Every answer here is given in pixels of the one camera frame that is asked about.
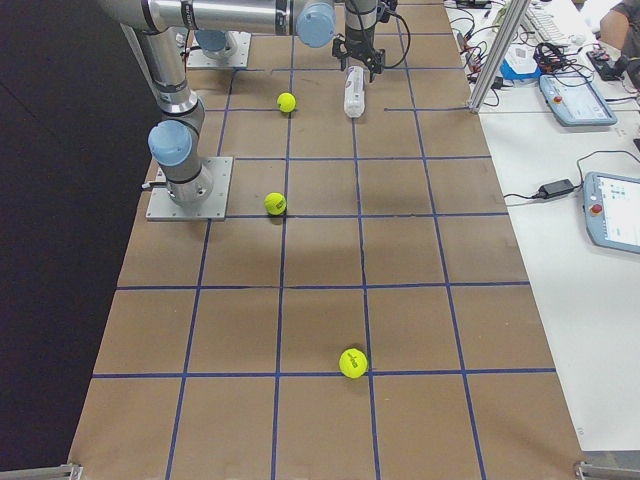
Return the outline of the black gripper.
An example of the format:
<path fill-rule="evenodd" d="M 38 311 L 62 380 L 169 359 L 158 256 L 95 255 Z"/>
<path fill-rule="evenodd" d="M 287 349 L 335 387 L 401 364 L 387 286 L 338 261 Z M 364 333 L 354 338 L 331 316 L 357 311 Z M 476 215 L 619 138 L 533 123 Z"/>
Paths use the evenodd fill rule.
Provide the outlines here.
<path fill-rule="evenodd" d="M 384 70 L 385 50 L 374 47 L 374 33 L 338 34 L 332 41 L 332 56 L 340 63 L 340 70 L 347 67 L 347 59 L 361 61 L 369 70 L 369 82 Z"/>

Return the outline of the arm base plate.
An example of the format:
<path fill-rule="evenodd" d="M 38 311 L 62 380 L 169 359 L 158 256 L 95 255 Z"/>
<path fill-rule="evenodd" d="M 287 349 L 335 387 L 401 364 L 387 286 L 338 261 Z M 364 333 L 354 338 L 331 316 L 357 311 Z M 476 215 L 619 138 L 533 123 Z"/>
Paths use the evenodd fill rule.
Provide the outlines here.
<path fill-rule="evenodd" d="M 191 70 L 246 69 L 251 34 L 239 31 L 196 30 L 187 54 Z"/>
<path fill-rule="evenodd" d="M 224 221 L 233 171 L 233 157 L 201 157 L 198 176 L 188 183 L 169 182 L 161 167 L 150 191 L 146 219 L 149 221 Z"/>

